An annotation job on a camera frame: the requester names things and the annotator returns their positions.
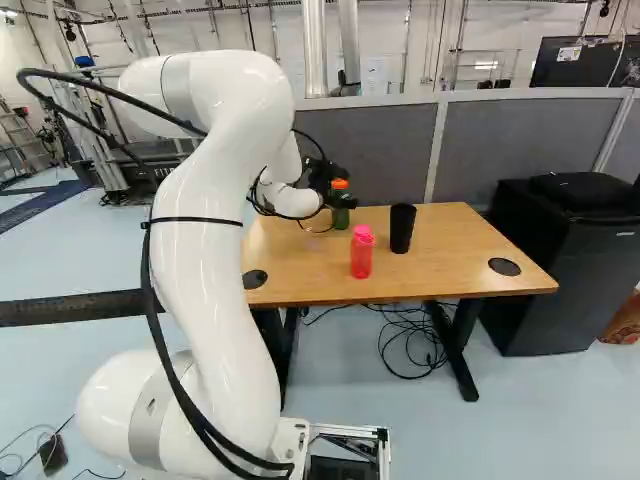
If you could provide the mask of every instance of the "label sticker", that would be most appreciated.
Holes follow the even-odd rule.
[[[558,50],[558,62],[575,62],[580,58],[582,47],[564,47]]]

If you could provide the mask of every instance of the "black cabinet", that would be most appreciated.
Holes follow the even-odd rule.
[[[586,350],[640,280],[640,216],[568,212],[529,181],[505,180],[488,220],[560,285],[485,302],[480,320],[505,356]]]

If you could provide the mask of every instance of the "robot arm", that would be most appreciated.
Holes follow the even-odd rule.
[[[315,192],[284,183],[301,171],[290,132],[294,103],[284,73],[268,57],[220,50],[148,58],[123,73],[120,88],[209,131],[160,185],[152,220],[241,222],[246,193],[261,171],[260,195],[277,211],[304,216],[322,202]],[[147,112],[125,109],[151,133],[186,135]],[[221,433],[265,458],[280,420],[280,391],[246,302],[241,243],[242,229],[234,225],[154,223],[150,271],[158,298],[191,346],[191,354],[173,358],[180,383]],[[84,388],[77,419],[96,447],[126,462],[187,477],[229,475],[190,427],[154,351],[107,362]]]

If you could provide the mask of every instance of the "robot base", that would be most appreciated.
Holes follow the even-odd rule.
[[[364,461],[312,455],[309,447],[320,439]],[[353,478],[389,480],[391,439],[386,428],[309,424],[282,417],[271,450],[279,461],[295,463],[291,480],[338,480],[343,478],[340,472],[347,469]]]

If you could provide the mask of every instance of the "pink bottle cap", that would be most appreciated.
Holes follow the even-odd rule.
[[[376,242],[376,237],[371,232],[371,227],[369,225],[356,225],[353,227],[353,234],[363,243],[370,243],[373,245]]]

